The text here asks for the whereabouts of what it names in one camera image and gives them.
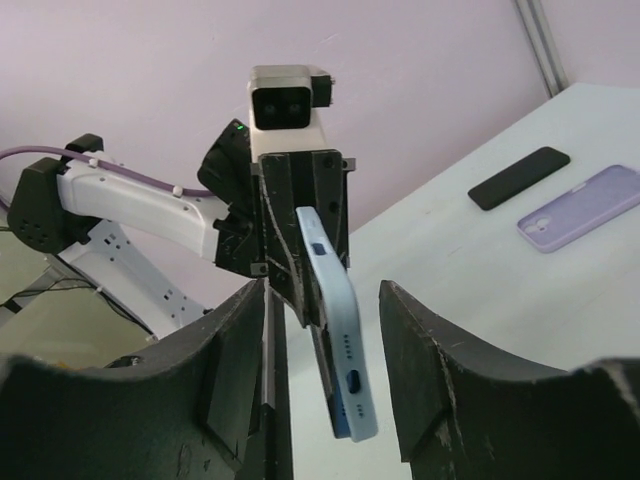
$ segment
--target cable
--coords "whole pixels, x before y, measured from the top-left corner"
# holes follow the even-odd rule
[[[68,286],[68,287],[57,287],[56,288],[56,285],[59,285],[62,282],[76,282],[76,283],[81,283],[82,285],[72,285],[72,286]],[[66,292],[66,291],[69,291],[69,290],[83,290],[83,289],[84,290],[95,290],[95,291],[98,290],[91,282],[89,282],[88,280],[86,280],[84,278],[61,278],[61,279],[58,279],[55,282],[53,282],[47,288],[26,289],[26,290],[22,290],[20,292],[17,292],[15,294],[13,294],[11,297],[9,297],[7,300],[5,300],[3,303],[0,303],[0,308],[6,307],[7,304],[11,305],[12,303],[15,303],[15,300],[17,298],[37,297],[38,295],[41,295],[41,294],[47,293],[47,292]],[[129,320],[130,322],[135,323],[137,326],[142,328],[145,332],[147,332],[150,335],[153,335],[153,332],[151,330],[149,330],[149,328],[146,325],[144,325],[137,318],[133,317],[128,312],[126,312],[120,305],[118,305],[117,302],[115,302],[109,296],[105,295],[103,292],[98,292],[98,293],[103,298],[103,300],[107,303],[109,308],[111,308],[111,310],[113,310],[114,313],[116,313],[117,315],[121,316],[125,320]]]
[[[74,160],[79,160],[84,163],[89,163],[89,161],[93,158],[86,153],[73,152],[71,150],[66,150],[64,148],[28,145],[24,147],[15,147],[15,148],[9,148],[7,150],[0,151],[0,160],[3,160],[7,157],[11,157],[13,155],[20,155],[23,153],[44,153],[48,155],[60,155],[63,157],[70,157],[70,158],[73,158]],[[175,185],[163,182],[161,180],[156,180],[155,178],[148,177],[146,175],[143,175],[142,173],[134,172],[133,170],[129,170],[128,168],[121,167],[120,165],[105,162],[100,159],[96,159],[96,160],[98,160],[98,167],[104,170],[108,170],[110,172],[117,173],[124,177],[131,178],[138,182],[144,183],[145,185],[159,188],[160,190],[165,190],[167,192],[173,192],[173,187],[175,187]],[[185,188],[182,190],[182,194],[185,197],[214,196],[213,193],[211,193],[209,190],[199,190],[194,188]],[[8,206],[6,205],[5,202],[0,200],[0,208],[7,210]]]

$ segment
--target metal pole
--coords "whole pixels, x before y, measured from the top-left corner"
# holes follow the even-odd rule
[[[541,0],[515,0],[549,97],[569,86]]]

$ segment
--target camera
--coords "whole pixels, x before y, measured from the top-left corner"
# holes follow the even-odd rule
[[[251,72],[254,125],[259,130],[293,130],[311,123],[311,71],[303,65],[254,67]]]

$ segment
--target white table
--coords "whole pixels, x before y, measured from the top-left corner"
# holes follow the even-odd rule
[[[468,199],[471,187],[543,145],[572,163],[491,212]],[[640,90],[575,85],[355,232],[350,275],[380,434],[362,444],[331,437],[311,342],[289,318],[297,478],[411,478],[399,460],[380,336],[383,279],[530,360],[572,369],[599,357],[640,356],[640,208],[547,255],[515,227],[614,163],[640,168]]]

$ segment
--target black cable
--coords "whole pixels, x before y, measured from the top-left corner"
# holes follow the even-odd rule
[[[76,283],[81,283],[82,285],[72,285],[72,286],[68,286],[68,287],[56,287],[56,285],[59,285],[62,282],[76,282]],[[47,288],[26,289],[26,290],[22,290],[20,292],[17,292],[15,294],[13,294],[11,297],[9,297],[3,303],[0,303],[0,308],[7,307],[7,305],[14,304],[15,300],[17,298],[36,297],[38,295],[41,295],[41,294],[47,293],[47,292],[66,292],[66,291],[69,291],[69,290],[81,290],[81,289],[96,290],[96,291],[98,290],[91,282],[89,282],[88,280],[86,280],[84,278],[61,278],[61,279],[58,279],[55,282],[53,282]],[[126,320],[129,320],[132,323],[135,323],[137,326],[142,328],[148,334],[153,335],[153,332],[151,330],[149,330],[149,328],[146,325],[141,323],[137,318],[135,318],[132,315],[130,315],[120,305],[118,305],[117,302],[115,302],[113,299],[109,298],[109,296],[105,295],[103,292],[98,292],[98,293],[100,293],[100,296],[105,300],[106,304],[109,306],[109,308],[111,308],[111,310],[114,313],[116,313],[117,315],[121,316],[122,318],[124,318]]]

